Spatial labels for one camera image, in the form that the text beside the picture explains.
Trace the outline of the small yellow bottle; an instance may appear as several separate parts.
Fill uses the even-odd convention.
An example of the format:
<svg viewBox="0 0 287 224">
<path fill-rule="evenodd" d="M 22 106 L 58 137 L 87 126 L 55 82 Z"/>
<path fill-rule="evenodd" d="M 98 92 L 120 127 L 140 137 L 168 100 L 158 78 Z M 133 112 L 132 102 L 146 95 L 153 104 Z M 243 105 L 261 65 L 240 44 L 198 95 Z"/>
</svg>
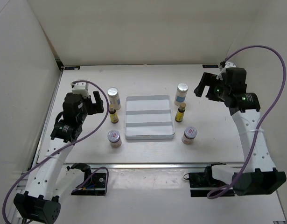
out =
<svg viewBox="0 0 287 224">
<path fill-rule="evenodd" d="M 175 116 L 176 122 L 182 122 L 185 113 L 186 104 L 184 102 L 180 103 L 178 111 Z"/>
<path fill-rule="evenodd" d="M 110 104 L 110 107 L 109 107 L 109 115 L 110 115 L 110 119 L 111 119 L 112 123 L 114 123 L 114 124 L 118 123 L 119 118 L 117 116 L 116 109 L 115 109 L 114 105 L 112 105 L 112 104 Z"/>
</svg>

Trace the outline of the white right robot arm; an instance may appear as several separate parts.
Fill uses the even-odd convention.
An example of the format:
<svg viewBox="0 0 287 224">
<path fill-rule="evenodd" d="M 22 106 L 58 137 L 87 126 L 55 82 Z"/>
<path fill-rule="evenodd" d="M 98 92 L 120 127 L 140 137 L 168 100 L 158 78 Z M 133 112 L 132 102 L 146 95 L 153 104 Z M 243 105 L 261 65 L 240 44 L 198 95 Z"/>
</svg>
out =
<svg viewBox="0 0 287 224">
<path fill-rule="evenodd" d="M 267 149 L 261 124 L 260 104 L 255 93 L 247 92 L 246 70 L 226 68 L 219 75 L 203 73 L 194 89 L 201 97 L 208 87 L 208 100 L 223 102 L 237 127 L 244 155 L 244 164 L 239 171 L 225 164 L 214 164 L 206 168 L 203 180 L 208 186 L 220 181 L 225 186 L 208 193 L 215 199 L 232 189 L 237 196 L 270 195 L 287 180 L 284 171 L 278 171 Z"/>
</svg>

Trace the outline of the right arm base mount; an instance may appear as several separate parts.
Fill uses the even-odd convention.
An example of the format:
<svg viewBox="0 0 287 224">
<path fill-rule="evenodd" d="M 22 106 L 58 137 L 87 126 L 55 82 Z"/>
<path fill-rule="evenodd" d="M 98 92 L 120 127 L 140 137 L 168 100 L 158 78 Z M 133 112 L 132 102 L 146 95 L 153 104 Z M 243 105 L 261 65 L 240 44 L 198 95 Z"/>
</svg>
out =
<svg viewBox="0 0 287 224">
<path fill-rule="evenodd" d="M 183 179 L 189 181 L 191 197 L 207 197 L 211 190 L 231 183 L 232 176 L 238 172 L 239 169 L 225 163 L 212 163 L 203 172 L 185 173 Z"/>
</svg>

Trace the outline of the tall silver-capped shaker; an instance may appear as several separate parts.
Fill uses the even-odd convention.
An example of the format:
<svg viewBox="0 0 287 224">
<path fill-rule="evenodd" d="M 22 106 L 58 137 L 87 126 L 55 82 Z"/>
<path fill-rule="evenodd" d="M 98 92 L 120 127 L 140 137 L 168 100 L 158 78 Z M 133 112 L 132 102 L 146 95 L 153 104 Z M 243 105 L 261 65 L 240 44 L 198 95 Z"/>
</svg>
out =
<svg viewBox="0 0 287 224">
<path fill-rule="evenodd" d="M 189 87 L 187 84 L 185 83 L 178 84 L 174 100 L 174 104 L 176 106 L 179 106 L 181 103 L 184 103 L 188 90 Z"/>
<path fill-rule="evenodd" d="M 119 110 L 121 108 L 121 102 L 118 89 L 111 87 L 108 89 L 107 94 L 110 104 L 114 106 L 115 110 Z"/>
</svg>

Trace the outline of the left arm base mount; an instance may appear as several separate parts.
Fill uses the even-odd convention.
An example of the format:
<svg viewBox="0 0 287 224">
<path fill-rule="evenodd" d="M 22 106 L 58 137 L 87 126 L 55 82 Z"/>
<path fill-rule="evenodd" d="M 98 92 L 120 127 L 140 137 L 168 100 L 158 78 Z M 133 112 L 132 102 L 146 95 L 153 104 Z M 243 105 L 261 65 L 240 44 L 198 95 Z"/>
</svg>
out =
<svg viewBox="0 0 287 224">
<path fill-rule="evenodd" d="M 85 184 L 72 191 L 72 196 L 105 196 L 107 193 L 109 170 L 106 167 L 99 167 L 93 172 L 91 167 L 85 163 L 75 163 L 66 167 L 67 171 L 78 169 L 84 173 Z"/>
</svg>

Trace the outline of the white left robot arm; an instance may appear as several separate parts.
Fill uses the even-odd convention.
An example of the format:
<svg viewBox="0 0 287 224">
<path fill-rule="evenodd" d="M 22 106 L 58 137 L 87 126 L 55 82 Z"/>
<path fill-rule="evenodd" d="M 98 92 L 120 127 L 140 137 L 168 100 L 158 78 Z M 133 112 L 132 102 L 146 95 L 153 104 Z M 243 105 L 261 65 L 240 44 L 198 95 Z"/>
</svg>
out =
<svg viewBox="0 0 287 224">
<path fill-rule="evenodd" d="M 67 93 L 63 110 L 57 115 L 50 135 L 46 158 L 35 167 L 36 175 L 23 194 L 16 194 L 14 205 L 22 218 L 43 224 L 53 224 L 59 216 L 61 202 L 72 193 L 92 185 L 95 172 L 85 163 L 68 167 L 68 174 L 58 180 L 64 161 L 74 145 L 81 140 L 82 125 L 87 116 L 103 113 L 103 100 L 87 90 Z"/>
</svg>

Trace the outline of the short red-label jar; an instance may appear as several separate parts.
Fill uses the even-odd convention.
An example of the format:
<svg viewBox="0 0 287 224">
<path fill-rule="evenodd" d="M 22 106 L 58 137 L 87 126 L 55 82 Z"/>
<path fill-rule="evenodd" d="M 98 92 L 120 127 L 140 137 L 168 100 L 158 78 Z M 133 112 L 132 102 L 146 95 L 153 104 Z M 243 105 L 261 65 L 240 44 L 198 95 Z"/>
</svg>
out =
<svg viewBox="0 0 287 224">
<path fill-rule="evenodd" d="M 197 136 L 197 130 L 194 127 L 187 127 L 184 132 L 183 132 L 183 136 L 182 136 L 182 142 L 184 144 L 192 144 L 193 140 L 195 139 L 195 137 Z"/>
<path fill-rule="evenodd" d="M 121 146 L 122 141 L 121 141 L 120 133 L 117 130 L 109 131 L 107 137 L 108 137 L 111 147 L 118 148 Z"/>
</svg>

